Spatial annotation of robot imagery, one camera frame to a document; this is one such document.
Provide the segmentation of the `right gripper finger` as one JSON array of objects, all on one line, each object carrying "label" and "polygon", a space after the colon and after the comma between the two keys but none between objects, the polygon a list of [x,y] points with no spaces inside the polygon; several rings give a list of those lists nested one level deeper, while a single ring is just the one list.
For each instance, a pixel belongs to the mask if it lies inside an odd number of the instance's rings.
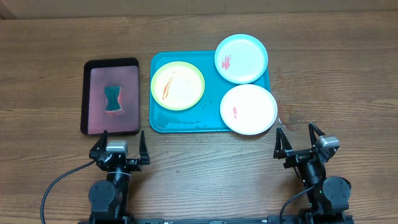
[{"label": "right gripper finger", "polygon": [[314,146],[316,141],[317,141],[317,137],[316,136],[325,135],[325,133],[322,132],[320,129],[318,129],[317,126],[313,122],[310,122],[308,124],[308,130],[309,130],[310,142],[311,142],[312,146]]},{"label": "right gripper finger", "polygon": [[278,127],[276,129],[276,143],[274,149],[275,156],[289,156],[293,152],[293,148],[289,143],[286,135],[284,134],[282,128]]}]

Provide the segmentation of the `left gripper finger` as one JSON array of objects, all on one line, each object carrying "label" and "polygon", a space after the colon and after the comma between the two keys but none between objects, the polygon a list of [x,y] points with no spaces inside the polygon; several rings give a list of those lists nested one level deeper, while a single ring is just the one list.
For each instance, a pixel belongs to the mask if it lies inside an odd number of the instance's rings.
[{"label": "left gripper finger", "polygon": [[146,139],[144,131],[141,131],[140,142],[139,142],[139,155],[141,159],[148,159],[148,152],[146,146]]},{"label": "left gripper finger", "polygon": [[108,132],[107,132],[107,130],[104,130],[104,132],[102,133],[102,135],[99,138],[99,140],[91,148],[91,151],[92,152],[104,151],[106,149],[107,142],[108,142]]}]

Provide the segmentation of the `white plate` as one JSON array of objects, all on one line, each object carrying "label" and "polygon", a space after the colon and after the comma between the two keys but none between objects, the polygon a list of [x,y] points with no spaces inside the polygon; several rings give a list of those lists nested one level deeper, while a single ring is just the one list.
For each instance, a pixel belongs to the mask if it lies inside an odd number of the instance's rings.
[{"label": "white plate", "polygon": [[265,88],[238,85],[226,92],[220,103],[220,115],[227,127],[243,135],[267,131],[277,117],[277,103]]}]

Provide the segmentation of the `green and orange sponge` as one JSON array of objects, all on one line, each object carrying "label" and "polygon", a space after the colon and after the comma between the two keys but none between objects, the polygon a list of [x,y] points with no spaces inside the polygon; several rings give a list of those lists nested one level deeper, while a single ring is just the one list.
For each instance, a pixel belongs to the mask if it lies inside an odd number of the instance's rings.
[{"label": "green and orange sponge", "polygon": [[119,113],[123,110],[121,106],[120,86],[106,86],[104,94],[106,98],[105,112],[107,114]]}]

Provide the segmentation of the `yellow-green plate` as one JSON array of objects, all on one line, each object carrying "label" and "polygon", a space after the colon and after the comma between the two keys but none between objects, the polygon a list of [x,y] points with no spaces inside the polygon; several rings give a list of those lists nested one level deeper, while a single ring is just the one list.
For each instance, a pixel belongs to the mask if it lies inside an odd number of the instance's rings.
[{"label": "yellow-green plate", "polygon": [[205,79],[202,72],[191,63],[174,61],[166,63],[154,73],[150,90],[160,106],[181,111],[199,102],[205,91]]}]

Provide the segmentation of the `light blue plate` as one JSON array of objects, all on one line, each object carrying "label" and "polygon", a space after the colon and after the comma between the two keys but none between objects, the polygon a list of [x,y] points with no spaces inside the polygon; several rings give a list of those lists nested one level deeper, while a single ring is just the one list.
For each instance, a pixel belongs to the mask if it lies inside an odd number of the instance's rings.
[{"label": "light blue plate", "polygon": [[263,75],[269,57],[260,40],[247,34],[235,34],[220,42],[214,61],[224,79],[236,84],[247,84]]}]

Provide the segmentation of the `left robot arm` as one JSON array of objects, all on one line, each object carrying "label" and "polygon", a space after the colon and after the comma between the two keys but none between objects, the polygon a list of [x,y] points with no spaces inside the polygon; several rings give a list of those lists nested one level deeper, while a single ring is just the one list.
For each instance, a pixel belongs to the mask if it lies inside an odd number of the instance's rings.
[{"label": "left robot arm", "polygon": [[89,189],[90,223],[137,223],[127,212],[127,201],[131,172],[139,172],[143,165],[150,164],[144,132],[140,135],[140,157],[128,159],[127,154],[127,142],[108,141],[107,131],[90,149],[89,158],[106,172],[106,178],[95,182]]}]

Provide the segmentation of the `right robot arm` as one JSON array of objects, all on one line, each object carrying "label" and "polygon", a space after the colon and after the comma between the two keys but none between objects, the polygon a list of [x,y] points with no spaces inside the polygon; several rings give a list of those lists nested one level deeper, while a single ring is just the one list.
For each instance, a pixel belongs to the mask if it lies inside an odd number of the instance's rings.
[{"label": "right robot arm", "polygon": [[[325,163],[340,147],[340,141],[332,134],[325,134],[313,123],[308,124],[311,148],[295,151],[281,128],[276,131],[273,157],[283,159],[286,169],[293,168],[304,190],[286,201],[278,217],[268,217],[274,223],[353,223],[349,209],[351,183],[337,176],[326,176]],[[309,207],[297,215],[284,215],[286,207],[295,199],[306,195]]]}]

